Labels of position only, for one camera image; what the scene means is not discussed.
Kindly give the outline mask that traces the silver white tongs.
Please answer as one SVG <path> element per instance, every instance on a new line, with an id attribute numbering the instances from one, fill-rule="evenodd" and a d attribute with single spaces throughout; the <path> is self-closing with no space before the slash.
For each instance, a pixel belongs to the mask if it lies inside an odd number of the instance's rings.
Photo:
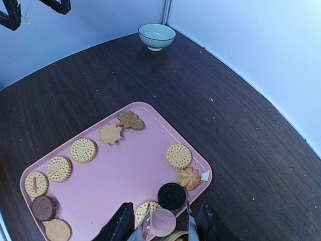
<path id="1" fill-rule="evenodd" d="M 190 205 L 187 204 L 187 230 L 176 229 L 174 214 L 160 204 L 150 201 L 142 203 L 134 213 L 137 227 L 128 240 L 200 240 Z"/>

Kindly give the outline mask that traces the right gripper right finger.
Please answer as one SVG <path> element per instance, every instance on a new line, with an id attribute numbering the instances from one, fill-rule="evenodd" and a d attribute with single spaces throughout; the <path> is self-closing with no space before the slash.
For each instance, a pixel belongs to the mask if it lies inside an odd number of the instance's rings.
<path id="1" fill-rule="evenodd" d="M 200 240 L 240 241 L 207 202 L 204 202 L 199 209 L 197 232 Z"/>

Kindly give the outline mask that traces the gold cookie tin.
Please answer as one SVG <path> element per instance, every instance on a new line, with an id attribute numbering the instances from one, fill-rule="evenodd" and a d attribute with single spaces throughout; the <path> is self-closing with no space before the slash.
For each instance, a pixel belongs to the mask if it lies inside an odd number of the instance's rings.
<path id="1" fill-rule="evenodd" d="M 187 241 L 189 233 L 187 230 L 175 230 L 168 236 L 163 237 L 160 241 Z"/>

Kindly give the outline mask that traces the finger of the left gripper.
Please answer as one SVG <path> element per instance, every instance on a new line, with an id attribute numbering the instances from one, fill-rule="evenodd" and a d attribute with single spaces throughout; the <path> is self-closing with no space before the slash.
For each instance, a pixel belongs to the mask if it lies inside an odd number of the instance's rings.
<path id="1" fill-rule="evenodd" d="M 17 0 L 3 0 L 7 13 L 1 11 L 2 26 L 15 31 L 21 25 L 21 5 Z"/>
<path id="2" fill-rule="evenodd" d="M 63 15 L 66 15 L 71 10 L 70 0 L 41 0 L 41 2 Z"/>

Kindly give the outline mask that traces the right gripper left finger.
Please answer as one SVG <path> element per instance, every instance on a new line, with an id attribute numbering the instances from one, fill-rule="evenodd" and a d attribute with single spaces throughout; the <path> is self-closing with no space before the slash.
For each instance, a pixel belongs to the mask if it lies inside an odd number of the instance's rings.
<path id="1" fill-rule="evenodd" d="M 96 240 L 127 240 L 134 231 L 133 203 L 123 203 L 110 221 L 101 229 Z"/>

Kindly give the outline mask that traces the tan maple leaf cookie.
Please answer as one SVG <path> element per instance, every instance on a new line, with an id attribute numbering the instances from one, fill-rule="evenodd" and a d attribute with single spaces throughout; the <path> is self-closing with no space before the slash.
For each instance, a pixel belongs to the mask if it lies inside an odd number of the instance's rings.
<path id="1" fill-rule="evenodd" d="M 116 124 L 104 125 L 98 132 L 100 134 L 99 141 L 106 145 L 114 145 L 122 138 L 122 127 L 117 126 Z"/>

